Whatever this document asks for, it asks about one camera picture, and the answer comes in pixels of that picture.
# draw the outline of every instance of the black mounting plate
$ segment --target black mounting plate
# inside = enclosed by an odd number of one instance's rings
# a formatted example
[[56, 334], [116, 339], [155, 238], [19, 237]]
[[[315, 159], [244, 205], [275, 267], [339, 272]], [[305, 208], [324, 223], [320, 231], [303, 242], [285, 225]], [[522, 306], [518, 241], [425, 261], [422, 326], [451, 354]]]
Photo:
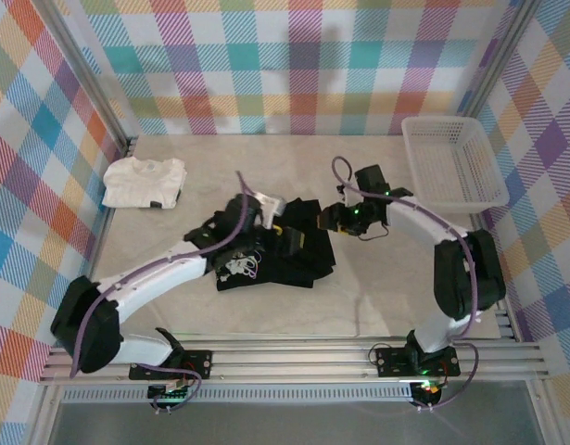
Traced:
[[460, 364], [454, 348], [446, 348], [443, 356], [422, 364], [417, 374], [405, 348], [378, 348], [375, 350], [377, 375], [380, 377], [448, 377], [460, 375]]
[[[211, 350], [186, 350], [182, 353], [180, 369], [189, 369], [200, 374], [203, 380], [210, 378], [210, 368], [212, 367]], [[130, 367], [128, 378], [130, 380], [175, 380], [184, 377], [182, 373], [163, 373], [151, 371], [138, 364]]]

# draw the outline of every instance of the white marble surface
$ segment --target white marble surface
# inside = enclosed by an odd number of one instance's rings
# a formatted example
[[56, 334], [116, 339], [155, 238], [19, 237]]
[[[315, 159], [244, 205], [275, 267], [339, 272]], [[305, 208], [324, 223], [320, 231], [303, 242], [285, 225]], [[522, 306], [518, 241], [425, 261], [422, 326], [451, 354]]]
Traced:
[[[401, 137], [141, 136], [137, 158], [184, 160], [184, 191], [173, 210], [116, 210], [95, 278], [143, 263], [224, 209], [239, 191], [235, 170], [254, 190], [330, 205], [338, 199], [330, 171], [335, 155], [355, 169], [378, 163], [392, 187], [412, 186]], [[462, 215], [458, 223], [468, 221]], [[337, 266], [313, 289], [266, 284], [217, 292], [208, 274], [149, 303], [126, 326], [208, 335], [405, 336], [436, 307], [432, 257], [399, 230], [369, 243], [337, 234], [330, 239]], [[498, 336], [492, 312], [472, 333]]]

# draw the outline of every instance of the laundry basket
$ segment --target laundry basket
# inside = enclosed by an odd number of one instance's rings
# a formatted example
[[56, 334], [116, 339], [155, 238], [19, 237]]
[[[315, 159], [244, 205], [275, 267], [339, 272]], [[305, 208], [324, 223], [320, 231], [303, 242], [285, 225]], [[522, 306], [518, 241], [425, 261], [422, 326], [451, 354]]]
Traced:
[[495, 154], [476, 119], [406, 118], [402, 132], [414, 194], [431, 210], [478, 213], [509, 202]]

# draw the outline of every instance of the purple cable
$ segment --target purple cable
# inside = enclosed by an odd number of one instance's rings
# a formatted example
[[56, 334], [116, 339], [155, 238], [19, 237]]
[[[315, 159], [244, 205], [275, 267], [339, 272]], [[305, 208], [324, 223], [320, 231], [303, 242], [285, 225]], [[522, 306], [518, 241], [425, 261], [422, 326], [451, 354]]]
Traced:
[[177, 405], [175, 405], [172, 408], [159, 408], [157, 406], [157, 400], [159, 399], [159, 396], [155, 396], [153, 398], [153, 408], [155, 408], [157, 413], [171, 413], [173, 411], [179, 410], [180, 408], [183, 408], [187, 402], [189, 402], [191, 399], [193, 399], [196, 396], [196, 394], [200, 390], [200, 387], [202, 386], [202, 375], [200, 375], [196, 371], [190, 371], [189, 369], [161, 368], [159, 366], [153, 366], [151, 364], [143, 364], [143, 363], [138, 363], [138, 365], [142, 366], [143, 368], [150, 369], [151, 371], [158, 371], [161, 373], [180, 373], [184, 375], [191, 375], [192, 377], [196, 378], [196, 387], [194, 388], [194, 391], [192, 391], [191, 394], [188, 394], [188, 396], [185, 399], [180, 401]]
[[116, 289], [121, 288], [122, 286], [130, 283], [130, 281], [132, 279], [134, 279], [136, 276], [138, 276], [138, 275], [140, 275], [146, 271], [149, 271], [150, 269], [157, 267], [160, 264], [164, 264], [166, 262], [173, 262], [175, 260], [184, 260], [186, 258], [198, 257], [200, 255], [204, 255], [206, 253], [210, 253], [214, 250], [222, 248], [223, 246], [226, 246], [231, 241], [233, 241], [234, 238], [237, 236], [237, 234], [239, 234], [239, 232], [241, 232], [241, 229], [243, 228], [244, 223], [246, 222], [246, 217], [247, 217], [247, 206], [248, 206], [247, 193], [253, 193], [253, 192], [247, 186], [246, 182], [244, 181], [243, 176], [241, 175], [241, 172], [236, 172], [236, 173], [237, 173], [237, 177], [239, 178], [239, 184], [241, 185], [241, 192], [243, 194], [243, 202], [241, 205], [241, 213], [239, 214], [239, 221], [237, 222], [235, 229], [226, 238], [224, 238], [223, 241], [220, 241], [219, 243], [215, 244], [214, 246], [210, 246], [208, 248], [202, 248], [201, 250], [197, 250], [196, 252], [182, 253], [180, 255], [175, 255], [173, 257], [160, 258], [158, 260], [152, 261], [152, 262], [145, 264], [144, 266], [136, 269], [135, 271], [128, 273], [126, 276], [122, 277], [118, 283], [115, 283], [114, 285], [112, 285], [112, 286], [108, 287], [106, 290], [104, 290], [101, 293], [101, 295], [95, 299], [93, 304], [91, 306], [89, 306], [89, 309], [87, 309], [87, 311], [85, 312], [85, 314], [81, 320], [79, 330], [77, 331], [77, 338], [74, 342], [74, 351], [72, 353], [72, 367], [70, 368], [70, 378], [74, 378], [74, 376], [76, 376], [77, 373], [79, 372], [79, 358], [81, 357], [81, 347], [82, 347], [82, 341], [84, 339], [84, 333], [85, 333], [85, 330], [87, 328], [87, 323], [89, 322], [89, 319], [93, 316], [93, 312], [95, 312], [95, 309], [99, 303], [101, 303], [105, 298], [107, 298], [110, 294], [112, 294]]
[[[348, 160], [342, 156], [336, 156], [332, 159], [332, 172], [334, 173], [334, 176], [336, 177], [338, 182], [340, 182], [348, 190], [353, 191], [355, 193], [358, 193], [359, 195], [361, 195], [363, 197], [377, 197], [380, 199], [385, 199], [388, 201], [397, 202], [397, 203], [402, 204], [404, 206], [410, 207], [411, 209], [418, 210], [422, 214], [429, 217], [435, 223], [439, 224], [441, 227], [443, 227], [445, 230], [447, 230], [449, 233], [451, 233], [453, 236], [456, 237], [456, 239], [458, 240], [458, 242], [462, 246], [463, 253], [466, 257], [466, 260], [468, 261], [468, 267], [470, 268], [470, 279], [472, 280], [472, 309], [470, 310], [470, 320], [468, 320], [468, 324], [466, 325], [465, 329], [459, 335], [450, 338], [450, 340], [464, 338], [468, 334], [468, 332], [470, 331], [470, 328], [472, 327], [472, 324], [473, 324], [474, 319], [476, 317], [476, 311], [478, 309], [478, 283], [476, 280], [475, 263], [474, 263], [474, 258], [472, 258], [472, 253], [470, 252], [470, 249], [468, 248], [468, 245], [466, 244], [466, 242], [463, 240], [463, 238], [460, 236], [460, 234], [453, 227], [451, 227], [448, 223], [443, 221], [443, 219], [438, 217], [435, 213], [433, 213], [430, 210], [422, 208], [422, 207], [418, 206], [417, 204], [414, 204], [413, 202], [407, 201], [405, 199], [401, 199], [399, 197], [389, 197], [388, 195], [381, 195], [378, 193], [363, 192], [363, 191], [359, 190], [358, 188], [355, 188], [348, 181], [345, 181], [344, 179], [342, 179], [340, 174], [338, 174], [338, 171], [336, 170], [336, 162], [338, 160], [340, 160], [346, 164], [346, 166], [348, 167], [348, 170], [350, 171], [350, 175], [352, 175], [352, 166], [350, 165], [350, 162], [348, 162]], [[474, 356], [475, 356], [474, 367], [472, 368], [472, 373], [470, 373], [470, 375], [468, 376], [468, 378], [466, 379], [466, 381], [464, 382], [462, 387], [456, 393], [451, 395], [451, 397], [449, 397], [447, 400], [444, 400], [441, 403], [438, 403], [437, 405], [435, 405], [436, 408], [441, 408], [443, 406], [446, 406], [448, 403], [454, 401], [460, 394], [462, 394], [466, 390], [466, 388], [468, 388], [468, 385], [470, 385], [470, 383], [474, 379], [476, 371], [478, 370], [478, 363], [480, 361], [480, 355], [478, 353], [478, 349], [476, 348], [476, 346], [472, 343], [459, 343], [459, 344], [456, 343], [456, 346], [468, 346], [474, 350]]]

